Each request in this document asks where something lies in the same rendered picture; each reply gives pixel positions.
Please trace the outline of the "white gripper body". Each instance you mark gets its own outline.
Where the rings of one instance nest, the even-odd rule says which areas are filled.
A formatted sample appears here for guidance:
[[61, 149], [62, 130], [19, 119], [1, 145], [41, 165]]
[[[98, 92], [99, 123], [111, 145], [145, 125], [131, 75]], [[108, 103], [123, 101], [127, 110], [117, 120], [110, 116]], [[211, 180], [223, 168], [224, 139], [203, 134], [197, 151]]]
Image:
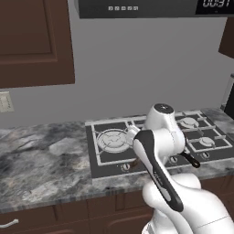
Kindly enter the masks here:
[[140, 129], [135, 125], [130, 125], [127, 129], [126, 140], [128, 143], [131, 143], [136, 134], [140, 132]]

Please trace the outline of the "black gas hob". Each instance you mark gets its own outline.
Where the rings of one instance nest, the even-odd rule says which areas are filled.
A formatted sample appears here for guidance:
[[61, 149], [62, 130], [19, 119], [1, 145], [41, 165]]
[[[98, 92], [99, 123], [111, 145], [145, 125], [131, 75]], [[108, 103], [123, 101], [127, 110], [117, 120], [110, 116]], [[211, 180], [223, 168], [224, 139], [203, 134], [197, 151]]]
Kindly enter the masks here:
[[[175, 119], [186, 138], [185, 153], [191, 154], [200, 164], [234, 157], [234, 140], [222, 132], [203, 112], [178, 112]], [[142, 164], [130, 167], [129, 171], [122, 170], [123, 164], [130, 164], [135, 160], [132, 143], [126, 140], [127, 129], [130, 125], [142, 128], [144, 121], [143, 116], [136, 116], [85, 123], [93, 180], [145, 172]], [[209, 159], [202, 157], [203, 152], [209, 153]]]

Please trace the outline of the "dark brown drawer front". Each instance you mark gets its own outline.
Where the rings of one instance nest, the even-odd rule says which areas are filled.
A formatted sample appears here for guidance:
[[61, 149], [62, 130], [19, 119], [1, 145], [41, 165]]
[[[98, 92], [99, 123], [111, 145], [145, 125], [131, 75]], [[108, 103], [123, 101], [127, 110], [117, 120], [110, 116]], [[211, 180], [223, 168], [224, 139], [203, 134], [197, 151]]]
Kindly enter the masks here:
[[19, 223], [0, 229], [0, 234], [90, 234], [85, 201], [0, 213], [0, 224]]
[[91, 218], [100, 218], [125, 212], [135, 213], [140, 210], [150, 214], [153, 213], [153, 210], [145, 204], [141, 190], [106, 197], [95, 197], [88, 199], [87, 205]]

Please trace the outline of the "grey tall appliance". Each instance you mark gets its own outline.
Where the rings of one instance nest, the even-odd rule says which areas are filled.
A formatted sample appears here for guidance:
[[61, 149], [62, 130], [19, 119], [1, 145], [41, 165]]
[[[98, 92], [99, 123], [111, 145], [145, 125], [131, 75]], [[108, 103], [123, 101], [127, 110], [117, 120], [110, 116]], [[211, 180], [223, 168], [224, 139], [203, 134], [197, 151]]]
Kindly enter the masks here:
[[234, 73], [230, 74], [228, 86], [222, 101], [222, 108], [224, 113], [234, 120]]

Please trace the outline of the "dark brown base cupboard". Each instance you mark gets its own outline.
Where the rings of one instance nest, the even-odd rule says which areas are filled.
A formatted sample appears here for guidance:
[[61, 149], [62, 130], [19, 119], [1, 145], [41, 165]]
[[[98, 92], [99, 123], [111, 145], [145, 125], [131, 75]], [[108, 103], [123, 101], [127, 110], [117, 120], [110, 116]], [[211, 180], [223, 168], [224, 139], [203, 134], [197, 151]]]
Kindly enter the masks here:
[[201, 186], [220, 198], [234, 221], [234, 175], [202, 180]]

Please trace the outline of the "black microwave oven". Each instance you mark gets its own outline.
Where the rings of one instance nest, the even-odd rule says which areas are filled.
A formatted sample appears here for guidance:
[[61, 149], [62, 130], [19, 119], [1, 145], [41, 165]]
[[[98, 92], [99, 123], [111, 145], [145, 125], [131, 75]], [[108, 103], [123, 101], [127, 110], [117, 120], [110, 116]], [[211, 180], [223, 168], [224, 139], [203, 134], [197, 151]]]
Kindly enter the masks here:
[[234, 0], [74, 0], [80, 19], [233, 17]]

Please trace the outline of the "beige wall socket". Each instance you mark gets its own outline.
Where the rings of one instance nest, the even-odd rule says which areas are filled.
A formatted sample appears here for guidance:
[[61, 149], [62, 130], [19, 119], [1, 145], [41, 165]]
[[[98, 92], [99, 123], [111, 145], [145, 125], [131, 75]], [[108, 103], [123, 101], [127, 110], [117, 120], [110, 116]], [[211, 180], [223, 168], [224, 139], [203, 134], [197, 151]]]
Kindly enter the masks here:
[[12, 112], [14, 110], [8, 91], [0, 92], [0, 112]]

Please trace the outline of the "dark brown wall cupboard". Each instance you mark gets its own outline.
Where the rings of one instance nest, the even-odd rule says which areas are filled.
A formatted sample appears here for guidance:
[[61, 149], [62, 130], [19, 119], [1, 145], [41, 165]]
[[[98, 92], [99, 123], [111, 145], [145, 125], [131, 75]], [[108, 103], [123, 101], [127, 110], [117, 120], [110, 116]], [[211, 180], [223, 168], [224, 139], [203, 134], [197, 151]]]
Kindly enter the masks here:
[[234, 17], [228, 17], [218, 52], [234, 59]]

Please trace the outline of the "dark brown wall cupboard door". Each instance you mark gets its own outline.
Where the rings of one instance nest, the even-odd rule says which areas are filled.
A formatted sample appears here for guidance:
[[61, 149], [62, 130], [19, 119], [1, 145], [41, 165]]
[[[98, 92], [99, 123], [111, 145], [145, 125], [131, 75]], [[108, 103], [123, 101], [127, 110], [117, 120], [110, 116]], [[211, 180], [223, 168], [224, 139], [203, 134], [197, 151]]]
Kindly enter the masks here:
[[74, 82], [68, 0], [0, 0], [0, 89]]

